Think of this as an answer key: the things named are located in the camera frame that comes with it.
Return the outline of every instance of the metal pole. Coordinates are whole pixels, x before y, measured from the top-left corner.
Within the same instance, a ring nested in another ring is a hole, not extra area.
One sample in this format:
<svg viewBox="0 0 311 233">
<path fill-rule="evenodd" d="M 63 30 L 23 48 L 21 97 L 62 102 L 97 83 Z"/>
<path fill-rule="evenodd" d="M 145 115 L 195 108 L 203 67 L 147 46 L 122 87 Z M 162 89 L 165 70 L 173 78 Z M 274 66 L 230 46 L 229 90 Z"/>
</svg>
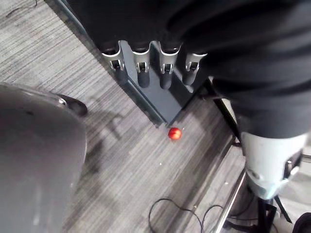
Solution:
<svg viewBox="0 0 311 233">
<path fill-rule="evenodd" d="M 227 203 L 225 204 L 224 210 L 222 211 L 218 222 L 216 224 L 216 231 L 215 233 L 220 233 L 221 229 L 223 228 L 223 225 L 225 223 L 225 220 L 228 217 L 228 214 L 233 206 L 233 203 L 235 201 L 235 198 L 237 197 L 237 194 L 239 192 L 239 189 L 241 188 L 243 181 L 245 179 L 246 173 L 245 173 L 245 169 L 243 169 L 243 171 L 241 172 L 241 174 L 239 175 L 239 178 L 234 186 L 234 189 L 231 191 L 230 196 L 228 198 Z"/>
</svg>

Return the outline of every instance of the red ball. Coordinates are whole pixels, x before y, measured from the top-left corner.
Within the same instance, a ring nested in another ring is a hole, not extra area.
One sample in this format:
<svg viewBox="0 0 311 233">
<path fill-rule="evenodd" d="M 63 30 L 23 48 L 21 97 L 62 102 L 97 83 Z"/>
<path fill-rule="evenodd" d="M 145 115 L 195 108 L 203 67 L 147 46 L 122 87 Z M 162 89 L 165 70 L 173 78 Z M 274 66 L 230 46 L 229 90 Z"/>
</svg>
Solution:
<svg viewBox="0 0 311 233">
<path fill-rule="evenodd" d="M 179 128 L 171 128 L 169 131 L 169 138 L 172 140 L 178 140 L 181 138 L 181 130 Z"/>
</svg>

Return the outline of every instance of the black stand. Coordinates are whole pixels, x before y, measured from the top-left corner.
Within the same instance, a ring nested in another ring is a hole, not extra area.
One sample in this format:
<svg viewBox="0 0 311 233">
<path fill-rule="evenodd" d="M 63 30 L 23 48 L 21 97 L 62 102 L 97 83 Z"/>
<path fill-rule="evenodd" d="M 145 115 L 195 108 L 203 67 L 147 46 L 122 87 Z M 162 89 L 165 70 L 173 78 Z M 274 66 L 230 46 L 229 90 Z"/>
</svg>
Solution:
<svg viewBox="0 0 311 233">
<path fill-rule="evenodd" d="M 276 207 L 267 204 L 262 199 L 258 199 L 258 225 L 241 226 L 226 220 L 224 228 L 233 228 L 235 230 L 248 233 L 269 233 L 275 214 Z"/>
</svg>

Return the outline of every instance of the black cable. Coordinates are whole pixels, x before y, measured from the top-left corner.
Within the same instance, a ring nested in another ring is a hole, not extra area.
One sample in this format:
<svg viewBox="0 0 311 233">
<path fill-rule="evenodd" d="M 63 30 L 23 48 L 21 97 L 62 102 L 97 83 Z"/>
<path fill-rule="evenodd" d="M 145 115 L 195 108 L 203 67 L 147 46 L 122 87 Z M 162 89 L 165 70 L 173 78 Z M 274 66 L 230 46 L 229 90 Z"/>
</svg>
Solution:
<svg viewBox="0 0 311 233">
<path fill-rule="evenodd" d="M 212 208 L 214 208 L 214 207 L 220 207 L 220 208 L 223 209 L 223 207 L 222 207 L 221 205 L 212 205 L 212 206 L 210 206 L 210 207 L 205 211 L 204 216 L 203 216 L 203 219 L 202 219 L 202 227 L 203 227 L 203 229 L 204 229 L 205 217 L 206 217 L 207 213 L 208 213 Z"/>
<path fill-rule="evenodd" d="M 172 199 L 170 199 L 170 198 L 160 198 L 160 199 L 158 199 L 156 202 L 154 202 L 153 205 L 151 206 L 150 211 L 149 211 L 149 215 L 148 215 L 148 225 L 149 225 L 149 228 L 150 228 L 151 232 L 155 233 L 155 230 L 152 228 L 151 221 L 150 221 L 151 212 L 152 212 L 154 206 L 155 206 L 157 203 L 159 203 L 160 201 L 163 201 L 163 200 L 168 200 L 168 201 L 172 202 L 178 209 L 180 209 L 180 210 L 182 210 L 182 211 L 188 211 L 188 212 L 192 213 L 192 214 L 196 217 L 196 219 L 199 221 L 200 227 L 201 227 L 201 233 L 203 233 L 203 224 L 201 223 L 201 220 L 200 220 L 200 218 L 198 217 L 198 215 L 196 215 L 195 212 L 192 211 L 192 210 L 189 210 L 189 209 L 185 209 L 185 208 L 180 207 L 179 205 L 177 205 L 177 204 L 176 204 Z"/>
<path fill-rule="evenodd" d="M 205 218 L 206 218 L 208 212 L 209 212 L 211 209 L 215 208 L 215 207 L 220 207 L 220 208 L 223 209 L 223 207 L 222 207 L 221 205 L 212 205 L 212 206 L 210 206 L 210 207 L 205 211 L 204 216 L 203 216 L 203 219 L 202 219 L 202 222 L 201 222 L 200 218 L 198 217 L 198 215 L 197 215 L 194 211 L 189 210 L 189 209 L 186 209 L 186 208 L 183 208 L 183 207 L 180 207 L 179 205 L 177 205 L 177 204 L 176 204 L 172 199 L 170 199 L 170 198 L 160 198 L 160 199 L 156 200 L 156 201 L 153 203 L 153 205 L 152 205 L 151 208 L 150 208 L 149 215 L 148 215 L 148 226 L 149 226 L 149 229 L 151 230 L 152 233 L 155 233 L 155 230 L 152 228 L 152 225 L 151 225 L 151 220 L 150 220 L 150 219 L 151 219 L 151 213 L 152 213 L 152 210 L 153 210 L 154 206 L 155 206 L 157 203 L 159 203 L 160 201 L 163 201 L 163 200 L 167 200 L 167 201 L 172 202 L 178 209 L 180 209 L 180 210 L 182 210 L 182 211 L 187 211 L 187 212 L 192 213 L 192 214 L 196 217 L 196 219 L 199 221 L 199 223 L 200 223 L 201 233 L 204 232 L 204 221 L 205 221 Z M 238 212 L 237 215 L 232 215 L 232 216 L 229 216 L 228 218 L 235 219 L 235 220 L 241 220 L 241 221 L 258 220 L 258 218 L 243 219 L 243 218 L 236 218 L 236 217 L 235 217 L 235 216 L 239 216 L 239 215 L 241 215 L 242 213 L 244 213 L 244 212 L 249 208 L 250 203 L 247 205 L 246 208 L 244 208 L 244 210 Z"/>
<path fill-rule="evenodd" d="M 280 198 L 278 197 L 278 195 L 276 195 L 276 196 L 274 197 L 274 200 L 276 200 L 276 203 L 277 203 L 277 205 L 279 206 L 279 208 L 280 208 L 282 214 L 284 215 L 286 221 L 288 221 L 289 223 L 293 223 L 293 222 L 291 221 L 291 218 L 288 216 L 286 210 L 284 209 L 284 206 L 282 205 L 281 200 L 280 200 Z"/>
<path fill-rule="evenodd" d="M 38 0 L 35 0 L 34 6 L 32 6 L 32 7 L 17 7 L 17 8 L 15 8 L 15 9 L 13 9 L 12 11 L 10 11 L 5 17 L 6 17 L 6 18 L 11 17 L 11 15 L 12 15 L 15 11 L 18 11 L 18 10 L 20 10 L 20 9 L 31 9 L 31 8 L 36 8 L 37 6 L 38 6 Z"/>
</svg>

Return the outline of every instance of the silver joint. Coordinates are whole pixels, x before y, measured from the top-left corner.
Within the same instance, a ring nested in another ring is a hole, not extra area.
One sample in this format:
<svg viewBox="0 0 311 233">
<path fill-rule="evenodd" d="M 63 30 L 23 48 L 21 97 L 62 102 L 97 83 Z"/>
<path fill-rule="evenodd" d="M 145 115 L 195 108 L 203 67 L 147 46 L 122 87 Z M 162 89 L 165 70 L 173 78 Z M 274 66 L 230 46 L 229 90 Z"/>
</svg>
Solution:
<svg viewBox="0 0 311 233">
<path fill-rule="evenodd" d="M 199 70 L 199 63 L 200 60 L 205 57 L 207 53 L 205 54 L 195 54 L 195 53 L 190 53 L 187 54 L 186 57 L 186 71 L 192 70 L 194 73 L 198 72 Z"/>
<path fill-rule="evenodd" d="M 115 54 L 102 53 L 105 60 L 109 63 L 110 67 L 116 71 L 116 68 L 120 67 L 120 70 L 124 70 L 124 57 L 121 46 L 119 45 L 119 51 Z"/>
<path fill-rule="evenodd" d="M 136 64 L 136 70 L 137 73 L 140 73 L 141 70 L 144 70 L 146 73 L 149 71 L 149 65 L 150 65 L 150 46 L 147 51 L 145 52 L 134 52 L 134 62 Z"/>
<path fill-rule="evenodd" d="M 164 74 L 165 71 L 168 71 L 169 74 L 173 73 L 179 50 L 180 47 L 175 53 L 165 53 L 162 51 L 162 48 L 160 46 L 160 69 L 162 74 Z"/>
</svg>

